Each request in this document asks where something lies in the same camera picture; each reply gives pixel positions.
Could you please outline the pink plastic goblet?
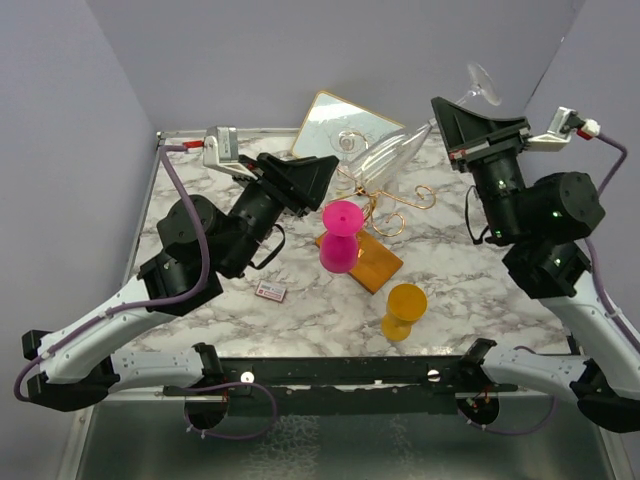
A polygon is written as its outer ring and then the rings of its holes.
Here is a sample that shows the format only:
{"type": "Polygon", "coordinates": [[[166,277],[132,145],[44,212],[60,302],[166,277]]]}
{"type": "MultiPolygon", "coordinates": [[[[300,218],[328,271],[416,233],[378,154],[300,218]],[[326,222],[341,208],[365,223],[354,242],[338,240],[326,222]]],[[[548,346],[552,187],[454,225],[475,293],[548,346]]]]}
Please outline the pink plastic goblet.
{"type": "Polygon", "coordinates": [[[335,201],[325,207],[322,221],[326,233],[320,243],[321,265],[331,273],[349,272],[358,260],[357,234],[364,225],[362,210],[350,201],[335,201]]]}

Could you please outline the clear round wine glass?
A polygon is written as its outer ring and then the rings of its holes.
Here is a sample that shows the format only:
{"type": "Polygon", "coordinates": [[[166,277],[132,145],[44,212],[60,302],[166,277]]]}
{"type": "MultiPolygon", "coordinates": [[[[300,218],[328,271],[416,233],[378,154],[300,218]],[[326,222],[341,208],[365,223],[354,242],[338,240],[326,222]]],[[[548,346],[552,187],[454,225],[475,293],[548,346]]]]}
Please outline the clear round wine glass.
{"type": "Polygon", "coordinates": [[[340,162],[332,180],[332,195],[339,197],[353,190],[352,164],[369,147],[366,136],[354,129],[342,129],[330,137],[330,145],[340,162]]]}

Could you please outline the small clear stemmed glass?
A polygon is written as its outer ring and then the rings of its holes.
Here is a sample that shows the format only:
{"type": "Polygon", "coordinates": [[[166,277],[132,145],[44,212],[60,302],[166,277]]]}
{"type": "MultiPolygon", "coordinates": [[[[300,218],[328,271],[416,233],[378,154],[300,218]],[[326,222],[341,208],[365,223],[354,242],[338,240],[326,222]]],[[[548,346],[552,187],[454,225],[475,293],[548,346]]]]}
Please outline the small clear stemmed glass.
{"type": "MultiPolygon", "coordinates": [[[[454,104],[462,106],[480,96],[489,104],[499,106],[502,99],[488,72],[476,62],[468,63],[467,71],[470,77],[469,89],[454,104]]],[[[432,117],[418,127],[402,127],[385,134],[366,147],[347,167],[354,187],[366,193],[381,190],[416,157],[436,126],[436,119],[432,117]]]]}

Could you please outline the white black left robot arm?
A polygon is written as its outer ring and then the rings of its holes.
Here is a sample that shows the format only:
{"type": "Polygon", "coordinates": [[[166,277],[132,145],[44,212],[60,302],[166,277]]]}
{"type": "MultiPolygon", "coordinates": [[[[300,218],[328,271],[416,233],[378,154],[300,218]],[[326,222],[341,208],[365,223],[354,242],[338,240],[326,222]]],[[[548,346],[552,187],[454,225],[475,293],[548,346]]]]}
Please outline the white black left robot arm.
{"type": "Polygon", "coordinates": [[[28,364],[14,384],[16,398],[61,412],[95,405],[122,390],[169,386],[206,395],[225,380],[214,347],[136,353],[125,344],[196,310],[222,294],[223,279],[262,269],[253,257],[284,215],[319,209],[338,166],[334,156],[283,161],[271,154],[241,156],[250,176],[227,213],[190,195],[168,155],[158,151],[180,199],[157,224],[161,250],[102,305],[55,332],[22,337],[28,364]]]}

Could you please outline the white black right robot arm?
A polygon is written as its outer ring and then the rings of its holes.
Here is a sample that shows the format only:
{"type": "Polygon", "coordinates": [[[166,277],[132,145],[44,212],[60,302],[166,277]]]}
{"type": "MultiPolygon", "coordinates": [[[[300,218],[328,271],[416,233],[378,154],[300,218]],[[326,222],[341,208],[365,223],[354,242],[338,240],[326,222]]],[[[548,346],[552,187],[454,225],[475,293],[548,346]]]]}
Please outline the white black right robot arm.
{"type": "Polygon", "coordinates": [[[436,97],[431,102],[451,166],[470,174],[487,220],[485,240],[506,249],[503,262],[527,296],[551,311],[582,346],[575,356],[539,355],[489,339],[457,364],[472,391],[515,385],[573,403],[616,433],[639,428],[639,333],[607,294],[590,236],[603,220],[602,187],[581,172],[527,185],[518,157],[556,152],[573,136],[601,139],[599,123],[561,107],[533,135],[524,117],[492,119],[436,97]]]}

